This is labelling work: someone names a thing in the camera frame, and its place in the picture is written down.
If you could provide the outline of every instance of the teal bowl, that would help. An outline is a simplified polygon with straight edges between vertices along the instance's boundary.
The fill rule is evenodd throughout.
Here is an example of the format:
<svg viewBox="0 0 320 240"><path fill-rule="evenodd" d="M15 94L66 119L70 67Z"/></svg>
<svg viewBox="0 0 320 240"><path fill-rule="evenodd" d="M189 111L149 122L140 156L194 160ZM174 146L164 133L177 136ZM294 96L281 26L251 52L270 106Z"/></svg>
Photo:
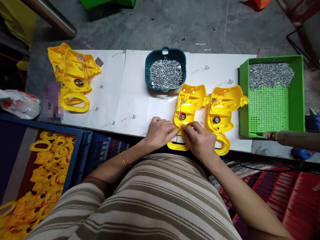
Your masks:
<svg viewBox="0 0 320 240"><path fill-rule="evenodd" d="M163 54L162 51L166 49L168 50L168 54ZM151 65L158 61L158 60L176 60L181 64L181 71L182 71L182 83L179 87L181 87L185 81L186 81L186 76L187 76L187 71L186 71L186 55L184 54L183 51L177 48L168 48L168 47L163 47L160 50L155 50L149 53L149 55L146 58L146 84L150 89L153 90L161 90L162 92L168 92L170 89L177 89L179 87L175 88L169 88L169 89L162 89L162 88L153 88L150 83L150 67Z"/></svg>

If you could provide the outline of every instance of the gold bracelet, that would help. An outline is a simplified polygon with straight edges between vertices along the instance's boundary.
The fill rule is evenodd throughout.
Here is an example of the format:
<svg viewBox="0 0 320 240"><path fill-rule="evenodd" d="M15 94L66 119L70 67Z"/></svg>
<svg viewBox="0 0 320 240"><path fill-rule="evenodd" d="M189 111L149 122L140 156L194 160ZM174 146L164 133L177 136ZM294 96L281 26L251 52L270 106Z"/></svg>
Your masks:
<svg viewBox="0 0 320 240"><path fill-rule="evenodd" d="M122 152L122 161L123 161L123 163L124 163L126 166L129 166L129 167L130 167L130 165L126 164L126 162L125 162L124 159L123 159L123 153L124 153L124 151Z"/></svg>

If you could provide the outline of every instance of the hand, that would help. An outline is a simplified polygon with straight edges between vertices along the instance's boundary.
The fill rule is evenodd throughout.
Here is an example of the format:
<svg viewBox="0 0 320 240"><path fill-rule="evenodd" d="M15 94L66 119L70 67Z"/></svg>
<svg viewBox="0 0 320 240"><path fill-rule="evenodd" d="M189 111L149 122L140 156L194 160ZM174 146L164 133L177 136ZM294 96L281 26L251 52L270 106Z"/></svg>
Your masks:
<svg viewBox="0 0 320 240"><path fill-rule="evenodd" d="M170 121L159 117L153 117L149 125L147 136L143 141L146 146L150 148L151 152L155 151L166 145L178 135L179 129L172 131L175 128L177 128L177 126Z"/></svg>
<svg viewBox="0 0 320 240"><path fill-rule="evenodd" d="M207 168L213 160L220 159L215 152L217 136L206 129L200 123L191 122L182 125L183 135L186 144L189 146L193 155L195 155Z"/></svg>

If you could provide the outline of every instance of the green plastic crate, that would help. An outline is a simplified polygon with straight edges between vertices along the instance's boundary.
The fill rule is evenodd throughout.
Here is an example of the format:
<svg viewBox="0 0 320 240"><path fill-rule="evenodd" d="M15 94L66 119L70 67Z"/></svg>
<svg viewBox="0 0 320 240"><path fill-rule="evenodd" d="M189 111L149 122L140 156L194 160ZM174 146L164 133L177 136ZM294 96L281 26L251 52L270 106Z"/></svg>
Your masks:
<svg viewBox="0 0 320 240"><path fill-rule="evenodd" d="M88 10L104 3L112 3L112 4L133 8L135 1L136 0L80 0L82 5Z"/></svg>
<svg viewBox="0 0 320 240"><path fill-rule="evenodd" d="M288 88L262 87L250 89L249 65L257 63L287 62L294 71ZM304 132L303 57L283 56L249 58L240 66L240 86L249 104L240 109L240 134L250 138L263 138L259 132L291 130Z"/></svg>

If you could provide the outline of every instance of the blue plastic crate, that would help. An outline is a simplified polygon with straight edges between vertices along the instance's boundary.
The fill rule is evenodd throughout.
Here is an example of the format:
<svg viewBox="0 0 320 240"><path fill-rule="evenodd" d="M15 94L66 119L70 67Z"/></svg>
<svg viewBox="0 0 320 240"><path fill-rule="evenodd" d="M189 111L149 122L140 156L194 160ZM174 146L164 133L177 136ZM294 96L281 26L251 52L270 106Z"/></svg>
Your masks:
<svg viewBox="0 0 320 240"><path fill-rule="evenodd" d="M108 156L107 156L108 159L110 159L114 156L117 156L120 153L121 144L122 144L121 141L111 139L109 150L108 150Z"/></svg>
<svg viewBox="0 0 320 240"><path fill-rule="evenodd" d="M129 148L129 143L113 139L100 133L93 133L91 146L85 166L85 176L108 159Z"/></svg>
<svg viewBox="0 0 320 240"><path fill-rule="evenodd" d="M0 151L4 154L1 163L2 167L0 168L0 201L2 201L6 186L9 182L22 139L26 137L25 132L30 127L35 130L44 129L76 136L63 193L69 188L81 183L93 134L92 131L23 120L14 115L0 113L0 132L2 137ZM25 147L24 151L30 151L29 146Z"/></svg>
<svg viewBox="0 0 320 240"><path fill-rule="evenodd" d="M85 167L86 176L107 160L110 141L111 137L93 133Z"/></svg>

